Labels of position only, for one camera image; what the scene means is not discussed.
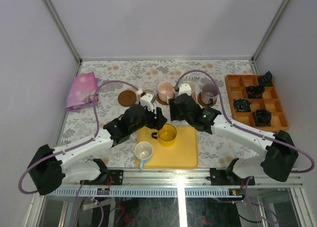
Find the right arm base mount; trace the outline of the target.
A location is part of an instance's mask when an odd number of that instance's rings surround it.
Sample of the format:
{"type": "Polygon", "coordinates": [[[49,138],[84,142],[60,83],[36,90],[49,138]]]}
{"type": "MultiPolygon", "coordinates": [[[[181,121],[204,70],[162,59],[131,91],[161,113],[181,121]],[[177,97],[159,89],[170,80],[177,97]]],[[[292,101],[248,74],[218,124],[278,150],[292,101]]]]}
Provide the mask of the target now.
{"type": "Polygon", "coordinates": [[[247,178],[240,178],[233,172],[233,167],[238,161],[234,158],[226,169],[210,168],[210,175],[206,177],[214,186],[241,186],[246,184],[247,178]]]}

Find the white mug pink handle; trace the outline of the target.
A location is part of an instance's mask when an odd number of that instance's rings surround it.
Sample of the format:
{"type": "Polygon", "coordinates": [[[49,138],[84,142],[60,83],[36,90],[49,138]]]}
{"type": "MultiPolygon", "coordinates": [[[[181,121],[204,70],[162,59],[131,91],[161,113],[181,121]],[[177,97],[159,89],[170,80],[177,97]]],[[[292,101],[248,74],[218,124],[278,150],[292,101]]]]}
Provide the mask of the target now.
{"type": "Polygon", "coordinates": [[[188,84],[190,86],[190,88],[191,88],[191,96],[195,100],[196,99],[196,94],[195,94],[196,93],[196,85],[195,85],[195,83],[192,82],[192,81],[184,81],[183,83],[184,84],[188,84]]]}

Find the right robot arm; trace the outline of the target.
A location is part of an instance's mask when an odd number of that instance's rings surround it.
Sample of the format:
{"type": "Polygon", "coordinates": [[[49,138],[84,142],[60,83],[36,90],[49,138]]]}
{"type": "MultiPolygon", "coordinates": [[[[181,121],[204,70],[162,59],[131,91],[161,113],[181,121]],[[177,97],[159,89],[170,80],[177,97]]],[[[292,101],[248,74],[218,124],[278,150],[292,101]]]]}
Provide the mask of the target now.
{"type": "Polygon", "coordinates": [[[226,169],[226,180],[230,184],[261,174],[279,182],[287,181],[298,157],[298,152],[290,148],[293,141],[287,132],[281,130],[274,134],[232,122],[218,110],[201,108],[187,94],[170,99],[168,103],[171,120],[184,120],[199,132],[229,138],[257,153],[251,158],[231,161],[226,169]]]}

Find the pink ceramic mug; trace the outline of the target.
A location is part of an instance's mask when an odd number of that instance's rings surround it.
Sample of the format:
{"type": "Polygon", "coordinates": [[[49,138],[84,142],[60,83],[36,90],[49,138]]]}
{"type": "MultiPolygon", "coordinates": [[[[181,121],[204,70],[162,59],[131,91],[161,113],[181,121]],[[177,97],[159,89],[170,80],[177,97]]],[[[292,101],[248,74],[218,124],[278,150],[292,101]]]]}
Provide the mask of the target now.
{"type": "Polygon", "coordinates": [[[161,101],[169,103],[169,100],[174,97],[174,86],[171,82],[163,81],[158,85],[158,97],[161,101]]]}

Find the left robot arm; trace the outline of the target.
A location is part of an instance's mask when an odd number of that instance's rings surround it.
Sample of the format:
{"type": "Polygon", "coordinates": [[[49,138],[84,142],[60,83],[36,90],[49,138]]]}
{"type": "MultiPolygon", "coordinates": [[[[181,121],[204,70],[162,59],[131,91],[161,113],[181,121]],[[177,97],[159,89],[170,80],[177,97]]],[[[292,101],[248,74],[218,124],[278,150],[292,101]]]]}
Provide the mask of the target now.
{"type": "Polygon", "coordinates": [[[143,127],[161,129],[166,123],[161,108],[149,111],[147,107],[134,104],[88,140],[54,149],[48,145],[40,147],[28,166],[30,177],[40,195],[50,194],[67,183],[107,184],[109,170],[106,164],[97,158],[85,162],[82,159],[127,141],[131,134],[143,127]]]}

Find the yellow glass cup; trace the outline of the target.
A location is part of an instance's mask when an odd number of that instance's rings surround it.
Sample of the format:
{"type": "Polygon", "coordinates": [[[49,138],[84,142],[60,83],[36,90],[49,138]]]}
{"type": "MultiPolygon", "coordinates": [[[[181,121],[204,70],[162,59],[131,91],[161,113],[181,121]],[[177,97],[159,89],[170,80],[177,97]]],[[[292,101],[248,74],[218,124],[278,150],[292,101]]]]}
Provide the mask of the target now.
{"type": "Polygon", "coordinates": [[[165,124],[160,130],[151,134],[152,138],[158,140],[165,147],[172,146],[176,140],[176,136],[176,127],[171,124],[165,124]]]}

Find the purple glass cup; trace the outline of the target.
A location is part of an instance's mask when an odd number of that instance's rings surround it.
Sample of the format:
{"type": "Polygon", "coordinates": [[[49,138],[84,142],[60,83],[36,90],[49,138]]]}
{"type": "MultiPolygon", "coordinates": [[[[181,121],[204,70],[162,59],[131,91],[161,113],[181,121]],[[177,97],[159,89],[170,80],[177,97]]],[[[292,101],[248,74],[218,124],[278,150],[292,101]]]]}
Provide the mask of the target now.
{"type": "Polygon", "coordinates": [[[210,99],[217,99],[218,90],[215,84],[208,83],[202,87],[201,91],[201,99],[205,104],[209,104],[211,101],[210,99]]]}

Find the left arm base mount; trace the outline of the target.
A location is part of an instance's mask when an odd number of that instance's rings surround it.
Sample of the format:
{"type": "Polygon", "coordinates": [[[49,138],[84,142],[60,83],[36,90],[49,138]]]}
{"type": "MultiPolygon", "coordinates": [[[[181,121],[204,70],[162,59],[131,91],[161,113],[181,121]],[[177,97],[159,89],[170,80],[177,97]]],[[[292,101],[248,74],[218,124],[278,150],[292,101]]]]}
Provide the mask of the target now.
{"type": "Polygon", "coordinates": [[[123,170],[109,170],[101,159],[88,160],[88,170],[97,172],[92,178],[83,179],[84,185],[107,185],[116,186],[123,183],[123,170]]]}

